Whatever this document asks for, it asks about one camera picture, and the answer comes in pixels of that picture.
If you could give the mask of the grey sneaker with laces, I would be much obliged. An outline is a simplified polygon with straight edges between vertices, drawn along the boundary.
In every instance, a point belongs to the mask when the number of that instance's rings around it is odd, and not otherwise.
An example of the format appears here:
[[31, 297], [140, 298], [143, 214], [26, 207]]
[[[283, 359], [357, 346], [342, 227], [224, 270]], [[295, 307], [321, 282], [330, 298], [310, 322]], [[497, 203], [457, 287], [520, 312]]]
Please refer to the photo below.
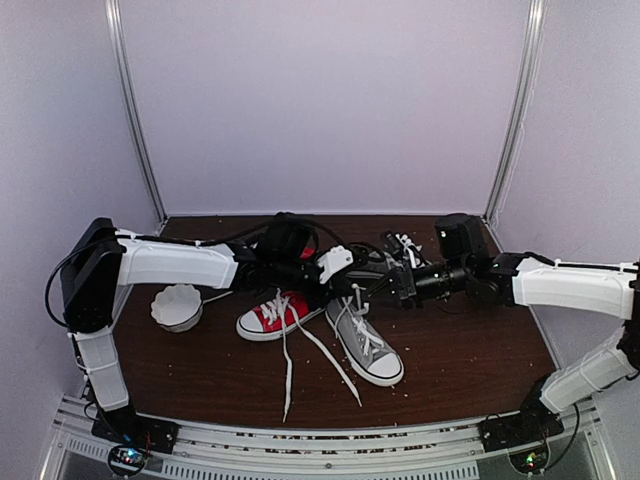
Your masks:
[[364, 288], [351, 284], [352, 292], [331, 300], [325, 318], [339, 341], [352, 369], [378, 387], [393, 387], [404, 377], [399, 354], [369, 323], [369, 304], [363, 300]]

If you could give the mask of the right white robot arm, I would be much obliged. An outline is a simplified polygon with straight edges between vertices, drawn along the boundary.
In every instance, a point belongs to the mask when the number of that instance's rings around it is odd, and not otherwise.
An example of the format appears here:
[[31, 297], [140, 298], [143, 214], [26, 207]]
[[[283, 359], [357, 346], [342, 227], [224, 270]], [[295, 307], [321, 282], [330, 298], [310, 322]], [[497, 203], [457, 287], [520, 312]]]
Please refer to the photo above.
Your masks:
[[476, 216], [449, 214], [435, 222], [442, 262], [428, 263], [417, 246], [392, 231], [381, 240], [395, 266], [377, 282], [405, 308], [463, 292], [501, 306], [553, 306], [622, 320], [611, 337], [568, 367], [538, 380], [513, 419], [519, 440], [535, 440], [557, 415], [622, 379], [639, 375], [639, 265], [552, 260], [534, 252], [489, 253]]

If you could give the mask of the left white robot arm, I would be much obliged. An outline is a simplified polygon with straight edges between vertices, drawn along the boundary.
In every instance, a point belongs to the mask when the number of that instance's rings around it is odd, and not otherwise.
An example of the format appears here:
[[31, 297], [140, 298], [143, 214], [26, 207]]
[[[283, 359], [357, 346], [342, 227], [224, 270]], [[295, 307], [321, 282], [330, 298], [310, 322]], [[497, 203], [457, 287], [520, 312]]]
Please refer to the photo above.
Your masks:
[[44, 299], [51, 320], [75, 343], [106, 429], [123, 444], [144, 424], [130, 400], [112, 333], [119, 287], [190, 284], [235, 292], [280, 288], [324, 306], [345, 295], [343, 275], [356, 262], [352, 246], [311, 219], [279, 213], [227, 237], [189, 240], [118, 230], [108, 218], [91, 222], [53, 269], [62, 313]]

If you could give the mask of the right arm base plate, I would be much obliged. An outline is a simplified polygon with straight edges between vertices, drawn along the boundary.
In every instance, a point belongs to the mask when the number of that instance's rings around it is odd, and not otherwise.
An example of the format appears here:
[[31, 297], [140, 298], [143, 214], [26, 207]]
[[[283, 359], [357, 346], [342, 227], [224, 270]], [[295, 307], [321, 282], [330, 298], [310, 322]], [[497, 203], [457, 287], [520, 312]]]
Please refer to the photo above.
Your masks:
[[479, 436], [485, 452], [512, 449], [564, 432], [557, 415], [536, 411], [521, 411], [506, 416], [491, 415], [478, 424]]

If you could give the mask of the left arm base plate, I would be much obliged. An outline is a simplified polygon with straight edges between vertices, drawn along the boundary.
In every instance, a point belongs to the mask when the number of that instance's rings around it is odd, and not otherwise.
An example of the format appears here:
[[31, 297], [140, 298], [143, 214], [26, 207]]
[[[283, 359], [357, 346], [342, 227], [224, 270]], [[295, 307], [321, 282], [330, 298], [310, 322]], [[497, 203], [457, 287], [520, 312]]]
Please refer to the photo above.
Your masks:
[[144, 416], [136, 417], [127, 424], [96, 420], [91, 428], [91, 434], [95, 437], [163, 454], [173, 452], [178, 432], [179, 426], [175, 422]]

